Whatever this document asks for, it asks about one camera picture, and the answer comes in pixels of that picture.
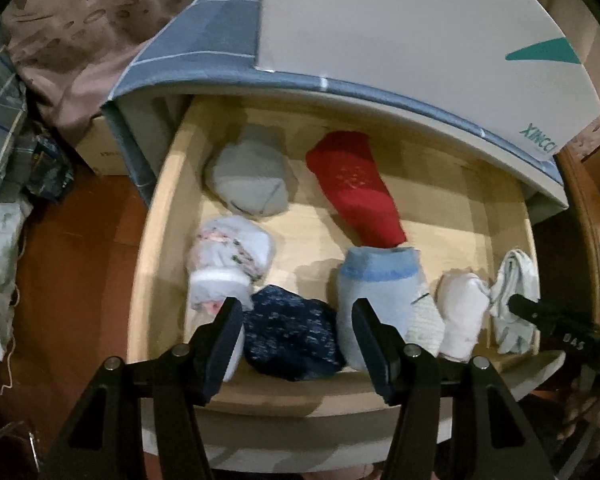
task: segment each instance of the drawer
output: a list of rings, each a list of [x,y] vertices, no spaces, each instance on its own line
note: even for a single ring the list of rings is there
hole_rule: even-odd
[[[259,224],[277,253],[266,283],[337,306],[336,270],[354,243],[304,163],[306,152],[333,130],[369,134],[378,170],[394,198],[407,245],[420,250],[432,293],[443,272],[467,269],[493,282],[504,254],[535,249],[518,181],[430,126],[355,106],[318,104],[300,96],[199,96],[193,99],[162,167],[147,217],[130,308],[127,359],[155,358],[196,327],[186,316],[186,254],[199,225],[228,214],[202,181],[209,157],[246,122],[280,133],[288,158],[289,210]],[[485,316],[475,354],[507,370],[525,356],[499,355]],[[383,410],[368,375],[346,371],[289,383],[240,363],[208,409],[263,416],[327,416]]]

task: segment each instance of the wooden floor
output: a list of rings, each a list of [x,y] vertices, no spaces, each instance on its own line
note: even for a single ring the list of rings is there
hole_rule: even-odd
[[[37,206],[27,221],[16,279],[14,387],[0,397],[0,411],[7,420],[29,423],[42,455],[100,363],[126,353],[145,217],[126,176],[96,177],[77,168],[75,189],[64,202]],[[0,364],[0,383],[7,380]]]

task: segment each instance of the screw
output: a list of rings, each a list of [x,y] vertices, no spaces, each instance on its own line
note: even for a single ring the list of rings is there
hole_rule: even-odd
[[[110,357],[109,359],[107,359],[106,361],[104,361],[104,367],[107,370],[115,370],[121,364],[122,364],[122,359],[120,359],[119,357],[115,357],[115,356],[114,357]]]
[[[480,370],[486,370],[489,368],[489,360],[486,357],[482,357],[478,355],[478,357],[474,357],[474,366],[476,368],[480,368]]]
[[[418,345],[409,343],[404,347],[404,354],[407,357],[418,357],[420,354],[422,354],[422,349]]]
[[[186,343],[180,343],[171,349],[171,353],[176,357],[184,357],[189,353],[189,345]]]

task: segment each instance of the cardboard box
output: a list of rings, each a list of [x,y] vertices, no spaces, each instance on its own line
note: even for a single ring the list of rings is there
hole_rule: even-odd
[[[75,151],[97,175],[128,174],[116,139],[102,116],[91,121],[89,131]]]

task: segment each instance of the red sock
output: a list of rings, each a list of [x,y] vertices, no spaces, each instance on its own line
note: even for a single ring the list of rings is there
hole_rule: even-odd
[[[390,248],[406,241],[394,199],[360,132],[331,132],[306,154],[322,192],[362,243]]]

